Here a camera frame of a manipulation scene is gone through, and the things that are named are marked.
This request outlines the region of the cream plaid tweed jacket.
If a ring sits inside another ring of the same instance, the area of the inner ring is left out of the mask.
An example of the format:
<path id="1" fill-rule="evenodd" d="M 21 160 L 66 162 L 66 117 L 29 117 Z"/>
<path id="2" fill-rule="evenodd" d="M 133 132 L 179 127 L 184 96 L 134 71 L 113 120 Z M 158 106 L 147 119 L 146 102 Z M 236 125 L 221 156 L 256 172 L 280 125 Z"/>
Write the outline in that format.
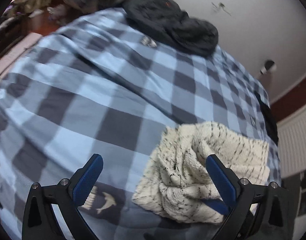
<path id="1" fill-rule="evenodd" d="M 134 204 L 179 223 L 219 224 L 224 216 L 202 201 L 220 199 L 206 168 L 215 154 L 237 176 L 264 185 L 269 143 L 203 122 L 166 128 L 132 196 Z"/>

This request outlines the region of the black garment at bed edge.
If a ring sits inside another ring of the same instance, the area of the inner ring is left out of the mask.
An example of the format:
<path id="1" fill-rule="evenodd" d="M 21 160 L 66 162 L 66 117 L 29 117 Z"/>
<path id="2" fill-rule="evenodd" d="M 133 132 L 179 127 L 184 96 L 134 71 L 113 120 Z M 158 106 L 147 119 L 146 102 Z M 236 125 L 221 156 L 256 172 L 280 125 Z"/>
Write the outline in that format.
<path id="1" fill-rule="evenodd" d="M 274 119 L 271 109 L 261 100 L 260 95 L 256 91 L 254 91 L 254 95 L 258 100 L 258 103 L 260 104 L 260 109 L 264 118 L 267 134 L 271 138 L 271 140 L 275 143 L 275 145 L 278 146 L 279 138 L 278 138 L 277 123 Z"/>

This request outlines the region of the dark red door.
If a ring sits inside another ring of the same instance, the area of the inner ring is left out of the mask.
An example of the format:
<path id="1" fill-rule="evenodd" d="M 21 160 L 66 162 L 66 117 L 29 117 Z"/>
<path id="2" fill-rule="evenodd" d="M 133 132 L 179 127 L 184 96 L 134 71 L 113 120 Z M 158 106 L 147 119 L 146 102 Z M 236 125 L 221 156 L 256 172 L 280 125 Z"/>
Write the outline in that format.
<path id="1" fill-rule="evenodd" d="M 271 105 L 271 111 L 276 122 L 295 113 L 306 104 L 306 77 L 286 95 Z"/>

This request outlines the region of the blue checkered bed cover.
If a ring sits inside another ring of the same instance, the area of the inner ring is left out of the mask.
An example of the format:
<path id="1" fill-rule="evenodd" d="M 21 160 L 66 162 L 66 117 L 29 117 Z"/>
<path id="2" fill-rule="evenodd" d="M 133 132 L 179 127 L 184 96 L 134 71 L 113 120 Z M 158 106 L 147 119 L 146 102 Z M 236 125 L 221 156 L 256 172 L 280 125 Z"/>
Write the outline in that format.
<path id="1" fill-rule="evenodd" d="M 34 182 L 69 178 L 103 157 L 95 203 L 82 215 L 99 239 L 211 239 L 212 224 L 179 224 L 131 201 L 165 127 L 215 121 L 268 140 L 268 95 L 221 48 L 208 58 L 149 47 L 123 9 L 76 19 L 43 37 L 0 81 L 0 222 L 21 238 Z"/>

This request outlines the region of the black padded jacket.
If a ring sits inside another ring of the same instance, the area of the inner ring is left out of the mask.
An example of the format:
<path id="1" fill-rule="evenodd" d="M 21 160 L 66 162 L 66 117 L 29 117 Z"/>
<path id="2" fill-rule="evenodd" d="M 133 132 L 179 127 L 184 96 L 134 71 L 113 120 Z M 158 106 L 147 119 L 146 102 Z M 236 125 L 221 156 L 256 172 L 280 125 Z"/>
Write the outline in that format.
<path id="1" fill-rule="evenodd" d="M 209 57 L 218 45 L 218 29 L 191 18 L 173 0 L 129 0 L 123 8 L 135 29 L 181 52 Z"/>

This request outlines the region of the wall mounted hair dryer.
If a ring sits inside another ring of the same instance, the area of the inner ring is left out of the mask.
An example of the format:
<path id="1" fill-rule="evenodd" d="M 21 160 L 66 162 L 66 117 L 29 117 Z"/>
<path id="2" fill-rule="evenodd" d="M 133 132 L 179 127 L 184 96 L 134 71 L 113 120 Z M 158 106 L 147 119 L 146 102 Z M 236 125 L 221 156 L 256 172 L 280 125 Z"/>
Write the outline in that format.
<path id="1" fill-rule="evenodd" d="M 277 65 L 273 60 L 267 60 L 264 63 L 264 66 L 260 70 L 261 75 L 265 75 L 267 73 L 273 73 L 277 70 Z"/>

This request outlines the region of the wooden bed frame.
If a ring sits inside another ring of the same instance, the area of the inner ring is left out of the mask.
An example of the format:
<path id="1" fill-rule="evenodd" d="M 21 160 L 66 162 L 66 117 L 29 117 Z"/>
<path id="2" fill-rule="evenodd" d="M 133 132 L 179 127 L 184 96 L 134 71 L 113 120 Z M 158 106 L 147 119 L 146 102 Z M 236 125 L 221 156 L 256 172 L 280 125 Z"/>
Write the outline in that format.
<path id="1" fill-rule="evenodd" d="M 41 34 L 30 33 L 1 58 L 0 81 L 13 68 L 14 62 L 18 58 L 26 55 L 31 49 L 31 47 L 33 47 L 41 38 Z"/>

